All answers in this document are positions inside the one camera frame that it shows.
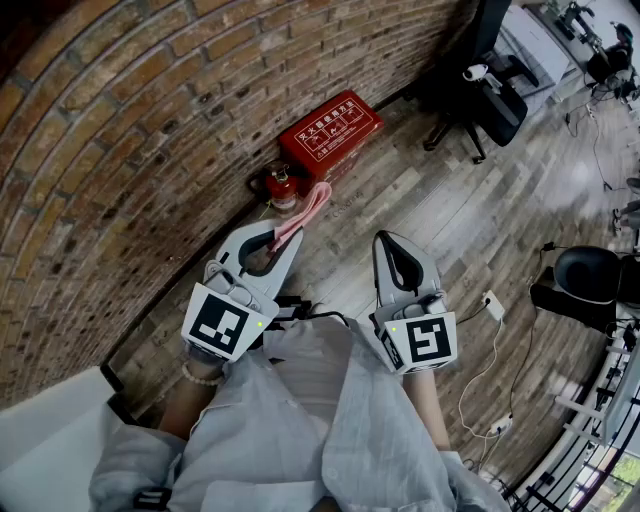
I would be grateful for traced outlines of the white power strip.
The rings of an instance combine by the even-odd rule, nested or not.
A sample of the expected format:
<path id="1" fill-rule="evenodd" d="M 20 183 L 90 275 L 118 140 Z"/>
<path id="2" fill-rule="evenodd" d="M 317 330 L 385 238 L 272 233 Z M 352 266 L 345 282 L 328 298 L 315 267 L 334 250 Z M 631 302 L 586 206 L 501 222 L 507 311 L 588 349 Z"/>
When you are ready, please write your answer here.
<path id="1" fill-rule="evenodd" d="M 501 322 L 503 320 L 505 309 L 491 290 L 484 293 L 483 303 L 485 305 L 485 309 L 495 321 Z"/>

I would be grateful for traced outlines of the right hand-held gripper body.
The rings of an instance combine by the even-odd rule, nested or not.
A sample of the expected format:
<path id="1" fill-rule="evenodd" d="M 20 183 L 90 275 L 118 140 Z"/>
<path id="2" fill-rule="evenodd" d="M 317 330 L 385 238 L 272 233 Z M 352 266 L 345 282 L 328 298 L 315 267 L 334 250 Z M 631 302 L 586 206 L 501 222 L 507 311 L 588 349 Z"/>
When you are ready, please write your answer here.
<path id="1" fill-rule="evenodd" d="M 391 373 L 433 370 L 457 359 L 456 316 L 447 309 L 444 291 L 400 297 L 379 293 L 377 299 L 369 344 Z"/>

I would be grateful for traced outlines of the red fire extinguisher box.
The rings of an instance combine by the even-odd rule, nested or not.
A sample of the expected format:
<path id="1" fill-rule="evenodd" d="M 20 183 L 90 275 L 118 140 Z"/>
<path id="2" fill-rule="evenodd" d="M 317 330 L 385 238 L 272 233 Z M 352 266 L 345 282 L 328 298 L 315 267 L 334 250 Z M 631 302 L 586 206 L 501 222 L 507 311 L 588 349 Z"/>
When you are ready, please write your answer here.
<path id="1" fill-rule="evenodd" d="M 304 198 L 315 184 L 333 184 L 347 174 L 383 126 L 364 100 L 345 90 L 285 130 L 278 142 L 283 160 L 297 176 L 298 196 Z"/>

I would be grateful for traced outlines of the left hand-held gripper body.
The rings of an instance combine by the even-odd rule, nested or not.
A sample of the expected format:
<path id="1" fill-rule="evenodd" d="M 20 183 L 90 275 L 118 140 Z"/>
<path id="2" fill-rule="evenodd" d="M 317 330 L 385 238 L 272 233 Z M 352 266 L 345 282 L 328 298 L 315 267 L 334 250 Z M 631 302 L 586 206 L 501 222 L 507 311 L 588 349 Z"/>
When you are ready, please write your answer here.
<path id="1" fill-rule="evenodd" d="M 238 360 L 279 313 L 279 305 L 217 260 L 194 285 L 181 337 L 224 361 Z"/>

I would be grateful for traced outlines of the person's left forearm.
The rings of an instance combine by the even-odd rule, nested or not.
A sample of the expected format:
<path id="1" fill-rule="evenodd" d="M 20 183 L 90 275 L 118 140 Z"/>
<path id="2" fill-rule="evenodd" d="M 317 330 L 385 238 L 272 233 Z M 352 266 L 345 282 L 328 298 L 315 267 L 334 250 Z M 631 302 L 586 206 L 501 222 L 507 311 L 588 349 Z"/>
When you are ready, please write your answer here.
<path id="1" fill-rule="evenodd" d="M 216 394 L 218 382 L 223 378 L 222 366 L 212 366 L 197 360 L 183 364 L 183 376 L 169 395 L 158 429 L 183 440 L 188 440 L 191 429 L 200 414 Z"/>

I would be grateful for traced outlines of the person's right forearm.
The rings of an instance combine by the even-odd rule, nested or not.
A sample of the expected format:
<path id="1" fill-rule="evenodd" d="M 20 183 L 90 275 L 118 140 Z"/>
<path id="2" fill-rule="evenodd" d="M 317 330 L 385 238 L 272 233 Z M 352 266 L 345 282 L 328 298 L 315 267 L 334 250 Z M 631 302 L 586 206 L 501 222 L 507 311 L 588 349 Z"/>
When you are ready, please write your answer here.
<path id="1" fill-rule="evenodd" d="M 439 403 L 435 377 L 431 370 L 405 374 L 403 388 L 416 413 L 439 451 L 450 451 L 451 444 Z"/>

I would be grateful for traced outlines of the white metal rack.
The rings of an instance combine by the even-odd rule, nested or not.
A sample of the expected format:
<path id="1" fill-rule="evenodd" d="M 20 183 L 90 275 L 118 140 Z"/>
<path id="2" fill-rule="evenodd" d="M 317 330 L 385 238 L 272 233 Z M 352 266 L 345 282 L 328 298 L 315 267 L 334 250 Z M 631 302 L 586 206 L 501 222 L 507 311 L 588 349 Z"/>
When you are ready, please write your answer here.
<path id="1" fill-rule="evenodd" d="M 587 394 L 581 399 L 556 396 L 555 403 L 574 413 L 563 425 L 572 435 L 595 445 L 613 441 L 634 405 L 640 404 L 640 331 L 619 328 L 606 346 L 605 359 Z"/>

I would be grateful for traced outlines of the black office chair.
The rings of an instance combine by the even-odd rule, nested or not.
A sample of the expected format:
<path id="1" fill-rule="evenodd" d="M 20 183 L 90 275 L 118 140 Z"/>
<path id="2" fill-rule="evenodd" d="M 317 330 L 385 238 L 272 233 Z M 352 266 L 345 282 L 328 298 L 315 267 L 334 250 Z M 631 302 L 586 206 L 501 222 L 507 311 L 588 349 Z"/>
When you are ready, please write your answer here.
<path id="1" fill-rule="evenodd" d="M 537 87 L 539 80 L 513 54 L 500 60 L 494 50 L 503 18 L 511 0 L 479 0 L 476 12 L 452 52 L 440 61 L 424 99 L 443 115 L 445 123 L 423 141 L 426 151 L 434 150 L 456 125 L 466 130 L 475 145 L 475 164 L 486 159 L 477 128 L 500 147 L 508 145 L 520 129 L 528 107 L 509 80 L 524 77 Z M 488 73 L 468 82 L 462 72 L 474 64 L 486 64 Z"/>

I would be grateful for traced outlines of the person in white shirt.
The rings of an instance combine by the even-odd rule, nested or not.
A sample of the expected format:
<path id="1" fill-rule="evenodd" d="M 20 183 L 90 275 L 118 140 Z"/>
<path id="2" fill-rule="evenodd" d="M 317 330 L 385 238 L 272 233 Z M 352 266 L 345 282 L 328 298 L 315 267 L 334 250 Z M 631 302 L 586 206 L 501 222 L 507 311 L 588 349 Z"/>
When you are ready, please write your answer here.
<path id="1" fill-rule="evenodd" d="M 113 434 L 91 512 L 510 512 L 436 448 L 404 376 L 353 320 L 268 331 L 222 370 L 188 440 L 158 426 Z"/>

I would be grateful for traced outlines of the red fire extinguisher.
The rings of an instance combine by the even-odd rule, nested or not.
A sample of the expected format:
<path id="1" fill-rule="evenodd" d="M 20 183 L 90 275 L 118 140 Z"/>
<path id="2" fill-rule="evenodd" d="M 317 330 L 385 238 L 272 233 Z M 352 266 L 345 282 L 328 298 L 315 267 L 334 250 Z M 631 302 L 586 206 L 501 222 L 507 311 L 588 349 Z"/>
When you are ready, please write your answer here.
<path id="1" fill-rule="evenodd" d="M 246 182 L 249 190 L 280 215 L 293 212 L 297 204 L 298 179 L 290 166 L 280 159 L 267 162 Z"/>

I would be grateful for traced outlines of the pink cloth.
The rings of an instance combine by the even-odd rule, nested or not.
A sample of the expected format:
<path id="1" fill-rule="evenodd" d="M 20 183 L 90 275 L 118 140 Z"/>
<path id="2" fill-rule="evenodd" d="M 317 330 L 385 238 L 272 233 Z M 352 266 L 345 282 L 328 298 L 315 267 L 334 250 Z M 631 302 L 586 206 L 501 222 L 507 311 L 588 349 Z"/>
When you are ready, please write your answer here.
<path id="1" fill-rule="evenodd" d="M 272 253 L 276 252 L 283 247 L 299 229 L 304 228 L 328 202 L 331 194 L 332 187 L 329 183 L 316 183 L 304 199 L 302 209 L 274 229 L 274 241 L 268 245 L 269 251 Z"/>

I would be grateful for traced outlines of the black metal railing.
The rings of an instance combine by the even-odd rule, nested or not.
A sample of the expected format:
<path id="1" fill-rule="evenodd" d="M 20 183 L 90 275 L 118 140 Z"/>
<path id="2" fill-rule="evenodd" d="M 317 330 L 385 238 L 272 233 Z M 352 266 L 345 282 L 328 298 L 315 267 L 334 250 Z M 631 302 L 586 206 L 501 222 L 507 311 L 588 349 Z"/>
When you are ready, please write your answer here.
<path id="1" fill-rule="evenodd" d="M 513 512 L 619 512 L 640 481 L 640 457 L 578 443 L 533 483 L 504 492 Z"/>

